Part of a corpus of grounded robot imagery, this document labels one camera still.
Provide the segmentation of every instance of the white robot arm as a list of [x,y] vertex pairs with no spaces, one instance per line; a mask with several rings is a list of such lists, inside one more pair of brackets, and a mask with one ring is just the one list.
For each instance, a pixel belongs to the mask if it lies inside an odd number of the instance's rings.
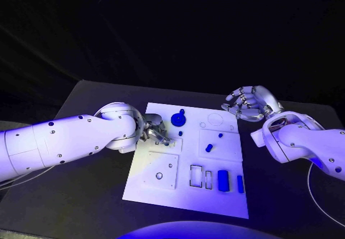
[[161,117],[141,115],[125,103],[110,103],[95,116],[78,115],[0,132],[0,181],[71,162],[107,147],[136,150],[148,138],[170,143]]
[[257,146],[267,147],[280,163],[306,158],[326,174],[345,180],[345,130],[325,130],[312,117],[286,112],[263,86],[241,87],[226,100],[237,96],[234,104],[222,104],[222,108],[238,119],[265,118],[263,128],[251,133]]

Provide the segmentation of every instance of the cable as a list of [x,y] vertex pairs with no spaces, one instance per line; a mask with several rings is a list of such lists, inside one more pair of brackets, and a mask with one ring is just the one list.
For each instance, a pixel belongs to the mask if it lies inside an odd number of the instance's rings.
[[317,208],[319,208],[319,209],[322,210],[322,212],[325,213],[325,215],[326,215],[339,225],[342,225],[342,226],[345,227],[345,225],[343,225],[342,223],[339,223],[339,222],[327,215],[327,213],[323,211],[322,207],[319,206],[319,204],[317,204],[317,202],[316,202],[316,200],[315,200],[315,197],[313,197],[313,194],[312,194],[312,191],[310,191],[310,186],[309,186],[309,177],[310,177],[312,166],[313,166],[313,163],[312,163],[312,165],[310,165],[309,172],[307,172],[307,189],[309,189],[309,193],[310,193],[312,199],[313,199],[313,201],[315,201],[315,204],[316,204]]
[[29,173],[26,173],[26,174],[23,174],[23,175],[17,176],[14,179],[11,179],[10,181],[7,181],[6,183],[1,183],[1,184],[0,184],[0,187],[4,186],[6,184],[14,182],[19,178],[24,177],[27,174],[29,174]]
[[40,176],[45,172],[47,172],[53,167],[55,167],[55,166],[50,166],[50,167],[49,167],[42,173],[39,173],[34,177],[26,179],[24,181],[21,181],[21,182],[17,183],[17,184],[13,184],[13,185],[10,185],[10,186],[7,186],[7,187],[0,188],[0,190],[3,190],[3,189],[6,189],[6,188],[11,188],[11,187],[14,187],[16,185],[19,185],[19,184],[21,184],[21,183],[26,183],[26,182],[30,181],[33,178],[36,178],[37,176]]

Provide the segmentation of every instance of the circular hole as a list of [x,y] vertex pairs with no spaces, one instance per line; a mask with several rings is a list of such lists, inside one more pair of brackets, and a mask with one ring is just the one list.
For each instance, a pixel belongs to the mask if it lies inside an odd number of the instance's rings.
[[157,173],[157,174],[156,174],[156,178],[157,178],[157,179],[161,179],[161,178],[163,178],[163,174],[161,174],[161,173]]

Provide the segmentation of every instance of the dark gray table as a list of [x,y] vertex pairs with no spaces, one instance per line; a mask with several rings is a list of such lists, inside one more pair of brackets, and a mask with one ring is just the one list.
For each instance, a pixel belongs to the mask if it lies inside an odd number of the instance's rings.
[[[92,115],[115,101],[144,112],[147,102],[219,109],[224,99],[222,95],[82,81],[56,118]],[[329,106],[281,103],[286,110],[309,114],[326,128],[342,128]],[[261,125],[238,121],[248,220],[121,200],[134,153],[104,149],[10,189],[0,203],[0,228],[59,239],[110,239],[157,223],[198,220],[244,226],[283,238],[343,238],[343,228],[322,214],[309,196],[309,161],[280,164],[267,149],[255,147],[250,132]],[[312,190],[325,206],[340,204],[329,207],[332,213],[343,212],[343,182],[319,169],[312,171]]]

